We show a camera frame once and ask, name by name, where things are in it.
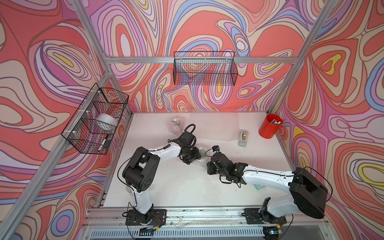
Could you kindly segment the bubble wrap sheet around mug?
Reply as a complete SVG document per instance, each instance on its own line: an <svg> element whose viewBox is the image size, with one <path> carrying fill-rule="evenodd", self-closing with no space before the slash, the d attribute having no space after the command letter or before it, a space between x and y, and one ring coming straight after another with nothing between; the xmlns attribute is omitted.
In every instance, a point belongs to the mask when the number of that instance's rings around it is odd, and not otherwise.
<svg viewBox="0 0 384 240"><path fill-rule="evenodd" d="M171 134L180 135L184 129L185 119L180 116L172 118L168 123L168 131Z"/></svg>

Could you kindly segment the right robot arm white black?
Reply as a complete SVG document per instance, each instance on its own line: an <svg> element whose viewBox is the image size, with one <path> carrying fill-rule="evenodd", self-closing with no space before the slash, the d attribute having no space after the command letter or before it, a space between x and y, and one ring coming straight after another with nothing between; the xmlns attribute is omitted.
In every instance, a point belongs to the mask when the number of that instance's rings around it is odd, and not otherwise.
<svg viewBox="0 0 384 240"><path fill-rule="evenodd" d="M208 175L225 178L224 184L261 185L284 192L279 198L265 198L259 209L246 209L244 215L266 224L285 224L286 215L303 213L323 219L328 189L304 168L294 171L272 171L245 163L234 164L224 154L216 153L207 163Z"/></svg>

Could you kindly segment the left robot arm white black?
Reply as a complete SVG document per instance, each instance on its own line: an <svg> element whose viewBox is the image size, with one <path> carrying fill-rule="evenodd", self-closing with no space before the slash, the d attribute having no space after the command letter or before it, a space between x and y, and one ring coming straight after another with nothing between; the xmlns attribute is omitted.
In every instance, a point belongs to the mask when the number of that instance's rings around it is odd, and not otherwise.
<svg viewBox="0 0 384 240"><path fill-rule="evenodd" d="M179 158L189 165L201 157L196 142L197 138L191 135L168 140L166 145L158 148L136 149L122 172L123 183L133 192L136 211L145 216L153 210L149 188L155 180L160 163Z"/></svg>

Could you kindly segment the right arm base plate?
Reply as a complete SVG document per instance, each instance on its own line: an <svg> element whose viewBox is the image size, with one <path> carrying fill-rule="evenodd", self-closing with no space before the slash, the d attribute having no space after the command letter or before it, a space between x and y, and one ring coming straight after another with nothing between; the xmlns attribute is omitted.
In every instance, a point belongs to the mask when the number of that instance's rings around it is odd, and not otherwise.
<svg viewBox="0 0 384 240"><path fill-rule="evenodd" d="M246 218L248 225L256 224L275 224L284 225L287 223L286 217L274 217L267 211L260 211L258 208L246 208L242 212L242 217Z"/></svg>

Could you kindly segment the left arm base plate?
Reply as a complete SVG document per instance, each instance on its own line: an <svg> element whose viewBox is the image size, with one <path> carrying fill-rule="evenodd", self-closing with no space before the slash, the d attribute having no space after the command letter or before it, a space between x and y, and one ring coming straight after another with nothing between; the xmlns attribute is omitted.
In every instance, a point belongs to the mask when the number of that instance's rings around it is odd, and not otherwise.
<svg viewBox="0 0 384 240"><path fill-rule="evenodd" d="M166 209L150 209L141 214L136 209L129 210L126 216L126 226L163 226L166 224Z"/></svg>

